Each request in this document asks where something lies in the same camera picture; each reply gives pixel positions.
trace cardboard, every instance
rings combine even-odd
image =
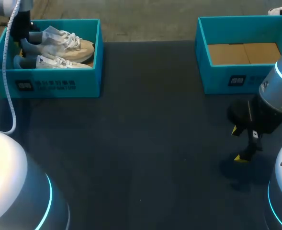
[[[208,45],[213,65],[248,65],[249,59],[243,44]]]
[[[87,63],[86,65],[93,67],[93,64],[94,64],[93,61],[91,61],[91,62]]]
[[[276,43],[248,43],[244,48],[251,64],[274,64],[281,57]]]

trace beige sneaker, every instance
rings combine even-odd
[[[50,54],[26,58],[16,55],[13,60],[13,66],[15,69],[91,69],[88,65],[65,60]]]
[[[21,40],[26,55],[37,56],[43,53],[82,63],[94,54],[94,44],[79,38],[74,33],[57,30],[50,26],[41,32],[29,32],[29,41]]]

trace white cable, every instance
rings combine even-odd
[[[12,27],[13,20],[14,20],[15,16],[17,15],[18,10],[20,8],[20,3],[21,3],[21,0],[17,0],[16,5],[13,9],[12,15],[9,19],[7,31],[6,31],[6,36],[5,36],[5,44],[4,44],[4,48],[3,48],[3,56],[2,56],[3,85],[5,87],[5,92],[6,92],[6,95],[7,95],[9,107],[11,109],[11,114],[12,114],[12,128],[7,132],[2,132],[2,133],[7,134],[7,135],[12,134],[16,129],[16,115],[15,115],[15,110],[14,110],[14,107],[13,107],[13,103],[12,103],[10,92],[9,92],[8,82],[7,82],[6,64],[7,64],[7,53],[8,53],[8,46],[9,46],[10,30],[11,30],[11,27]]]

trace teal box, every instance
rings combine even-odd
[[[7,81],[12,98],[63,98],[99,97],[102,79],[103,41],[100,21],[82,20],[37,20],[41,30],[53,26],[58,30],[75,33],[95,44],[92,69],[13,69],[13,58],[20,48],[9,41],[7,56]],[[0,38],[0,94],[6,97],[2,81],[2,55],[5,32]]]
[[[282,54],[282,16],[200,17],[195,52],[206,94],[257,93],[274,64],[218,65],[211,62],[210,44],[276,43]],[[229,86],[231,80],[242,84]]]

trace white shoelace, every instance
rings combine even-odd
[[[75,33],[71,34],[65,30],[60,30],[60,33],[62,34],[62,37],[65,39],[65,41],[59,43],[59,45],[63,45],[63,44],[67,45],[65,49],[80,47],[80,40],[82,40],[82,38],[76,36]]]
[[[60,57],[55,57],[54,61],[56,61],[57,66],[59,67],[53,67],[53,69],[58,69],[60,68],[60,66],[64,66],[64,68],[67,68],[68,66],[71,65],[71,62],[69,60],[65,60],[64,58],[60,58]]]

